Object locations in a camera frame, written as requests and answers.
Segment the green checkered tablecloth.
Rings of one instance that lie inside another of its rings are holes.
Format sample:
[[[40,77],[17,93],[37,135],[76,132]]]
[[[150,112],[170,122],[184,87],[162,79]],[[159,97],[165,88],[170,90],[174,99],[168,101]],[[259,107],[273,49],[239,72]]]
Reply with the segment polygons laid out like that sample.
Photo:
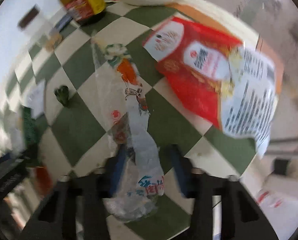
[[[29,104],[39,83],[45,93],[35,121],[38,157],[29,177],[6,198],[17,219],[27,222],[43,191],[61,176],[82,177],[103,166],[124,140],[129,120],[141,114],[159,151],[164,193],[137,220],[124,223],[108,215],[113,239],[171,239],[188,227],[192,201],[179,192],[167,145],[177,144],[214,176],[245,172],[255,155],[253,140],[230,138],[185,109],[142,46],[172,16],[189,17],[171,7],[112,4],[95,24],[67,25],[54,51],[34,45],[20,55],[0,94],[1,129]]]

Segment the white medicine sachet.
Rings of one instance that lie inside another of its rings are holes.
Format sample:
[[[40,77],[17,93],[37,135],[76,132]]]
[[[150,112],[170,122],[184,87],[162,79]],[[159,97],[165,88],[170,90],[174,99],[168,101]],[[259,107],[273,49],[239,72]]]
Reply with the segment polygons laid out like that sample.
[[[26,106],[31,109],[33,119],[37,119],[45,113],[45,88],[46,80],[43,79],[27,95]]]

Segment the brown lidded glass jar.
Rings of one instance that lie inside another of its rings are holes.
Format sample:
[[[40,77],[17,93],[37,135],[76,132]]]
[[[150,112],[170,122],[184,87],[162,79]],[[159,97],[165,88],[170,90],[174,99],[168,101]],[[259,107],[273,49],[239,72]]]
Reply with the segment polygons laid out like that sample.
[[[41,13],[39,7],[34,5],[19,21],[18,28],[33,40],[42,36],[50,36],[53,25]]]

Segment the small dark green scrap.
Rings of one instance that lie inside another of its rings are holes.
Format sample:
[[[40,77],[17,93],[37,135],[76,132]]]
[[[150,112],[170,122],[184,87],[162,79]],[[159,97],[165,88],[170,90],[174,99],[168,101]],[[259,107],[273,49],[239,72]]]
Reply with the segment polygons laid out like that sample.
[[[62,85],[54,90],[54,94],[58,102],[63,106],[67,107],[69,105],[69,88]]]

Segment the clear printed plastic wrapper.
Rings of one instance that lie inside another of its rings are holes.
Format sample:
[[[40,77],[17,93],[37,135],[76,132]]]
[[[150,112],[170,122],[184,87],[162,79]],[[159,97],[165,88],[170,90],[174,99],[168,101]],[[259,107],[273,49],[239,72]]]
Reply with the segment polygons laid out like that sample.
[[[108,211],[124,222],[138,220],[156,210],[164,193],[159,149],[148,133],[149,110],[144,82],[126,46],[91,39],[97,105],[108,132],[110,149],[121,144],[128,154],[118,190],[105,201]]]

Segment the large red food bag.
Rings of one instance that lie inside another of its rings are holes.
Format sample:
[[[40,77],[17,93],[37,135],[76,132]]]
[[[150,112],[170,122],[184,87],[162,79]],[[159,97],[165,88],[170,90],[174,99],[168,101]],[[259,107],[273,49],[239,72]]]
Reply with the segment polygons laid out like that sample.
[[[267,151],[284,69],[232,35],[173,17],[144,42],[182,105]]]

